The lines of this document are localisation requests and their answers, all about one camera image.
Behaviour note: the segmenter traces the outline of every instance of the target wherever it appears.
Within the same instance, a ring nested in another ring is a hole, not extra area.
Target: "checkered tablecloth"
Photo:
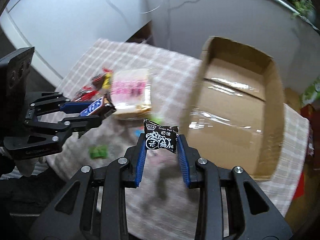
[[[119,43],[99,39],[71,69],[57,87],[73,98],[102,67],[114,72],[148,68],[151,73],[153,112],[164,125],[179,125],[199,71],[200,60],[146,44]],[[308,120],[285,105],[285,131],[281,156],[270,181],[259,185],[284,216],[302,171],[308,136]],[[66,114],[44,116],[44,122],[57,122]],[[108,165],[124,155],[137,142],[135,131],[141,123],[119,121],[112,116],[99,128],[80,139],[71,136],[63,152],[47,157],[47,162],[63,179],[70,179],[83,165]],[[107,145],[108,158],[92,160],[88,148]],[[126,189],[128,230],[141,239],[194,239],[199,192],[183,184],[176,156],[165,149],[149,150],[143,180],[137,189]]]

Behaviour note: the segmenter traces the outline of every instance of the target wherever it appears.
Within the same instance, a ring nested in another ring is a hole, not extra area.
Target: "chocolate bar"
[[[143,124],[147,149],[156,150],[164,148],[176,153],[179,135],[178,126],[161,126],[148,119],[144,119]]]
[[[100,115],[107,118],[116,111],[114,105],[107,99],[107,95],[104,95],[94,101],[86,109],[80,112],[80,116]]]

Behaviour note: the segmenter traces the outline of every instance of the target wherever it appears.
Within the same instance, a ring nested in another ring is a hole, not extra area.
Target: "green candy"
[[[152,122],[155,122],[155,123],[159,124],[159,125],[162,125],[162,118],[155,117],[155,116],[151,115],[150,120],[151,120]]]
[[[89,148],[91,159],[105,159],[108,157],[108,148],[106,145],[100,145]]]

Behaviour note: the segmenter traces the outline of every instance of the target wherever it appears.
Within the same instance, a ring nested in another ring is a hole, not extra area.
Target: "green leaves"
[[[313,10],[314,6],[312,4],[311,0],[289,0],[294,5],[296,10],[299,13],[293,13],[291,18],[295,18],[297,15],[302,15],[306,17],[308,15],[308,12]]]

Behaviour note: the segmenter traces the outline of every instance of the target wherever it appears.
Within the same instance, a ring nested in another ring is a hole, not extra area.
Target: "metal screw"
[[[54,142],[59,141],[59,137],[58,136],[53,136],[52,137],[52,141],[54,141]]]
[[[118,163],[119,163],[119,164],[126,164],[127,161],[128,161],[127,158],[124,158],[124,157],[118,159]]]
[[[234,170],[235,170],[236,173],[242,173],[243,172],[243,169],[240,166],[234,167]]]
[[[198,159],[198,163],[200,163],[200,164],[206,164],[207,162],[208,162],[208,160],[205,159],[205,158],[199,158]]]
[[[82,171],[83,173],[89,172],[89,171],[90,171],[90,166],[88,166],[88,165],[83,166],[83,167],[81,168],[81,171]]]

